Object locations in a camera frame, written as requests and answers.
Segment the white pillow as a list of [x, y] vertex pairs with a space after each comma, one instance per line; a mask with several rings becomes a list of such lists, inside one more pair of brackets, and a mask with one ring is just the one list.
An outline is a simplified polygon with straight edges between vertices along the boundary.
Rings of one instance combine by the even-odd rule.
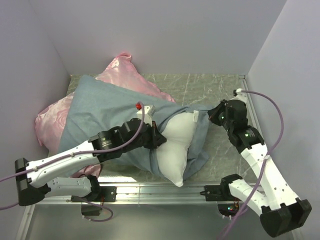
[[192, 143], [199, 112], [182, 112], [172, 117], [162, 135], [166, 142], [156, 150], [158, 168], [162, 175], [177, 187], [184, 184], [188, 149]]

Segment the blue-grey pillowcase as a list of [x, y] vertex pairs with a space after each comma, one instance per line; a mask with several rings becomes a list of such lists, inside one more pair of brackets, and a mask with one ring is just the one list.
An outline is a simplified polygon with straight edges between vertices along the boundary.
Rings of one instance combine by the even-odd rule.
[[[198, 111], [196, 130], [188, 148], [183, 180], [198, 172], [208, 162], [209, 155], [204, 150], [204, 144], [209, 128], [208, 111], [211, 109], [209, 106], [181, 106], [175, 102], [105, 83], [88, 75], [80, 79], [74, 92], [57, 152], [62, 153], [72, 149], [101, 131], [121, 126], [124, 122], [135, 118], [137, 102], [154, 105], [155, 113], [152, 119], [161, 134], [168, 121], [175, 115]], [[165, 178], [159, 170], [155, 150], [140, 147], [123, 153], [121, 157], [111, 162], [134, 166]]]

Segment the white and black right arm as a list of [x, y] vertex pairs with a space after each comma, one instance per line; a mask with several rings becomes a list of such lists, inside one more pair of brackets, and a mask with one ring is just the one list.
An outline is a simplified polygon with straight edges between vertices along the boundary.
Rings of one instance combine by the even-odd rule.
[[222, 100], [209, 112], [210, 121], [222, 126], [231, 144], [249, 164], [263, 193], [237, 174], [221, 180], [220, 194], [226, 200], [243, 201], [258, 216], [272, 238], [302, 227], [312, 206], [291, 189], [268, 153], [259, 131], [248, 124], [246, 100]]

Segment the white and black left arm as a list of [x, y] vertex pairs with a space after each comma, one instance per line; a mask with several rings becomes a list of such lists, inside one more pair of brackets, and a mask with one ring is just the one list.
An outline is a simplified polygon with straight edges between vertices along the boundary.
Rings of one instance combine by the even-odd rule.
[[36, 161], [19, 158], [14, 162], [18, 205], [30, 206], [48, 197], [67, 195], [96, 201], [101, 195], [97, 177], [72, 178], [73, 171], [118, 159], [138, 148], [154, 150], [166, 141], [154, 121], [133, 118], [57, 155]]

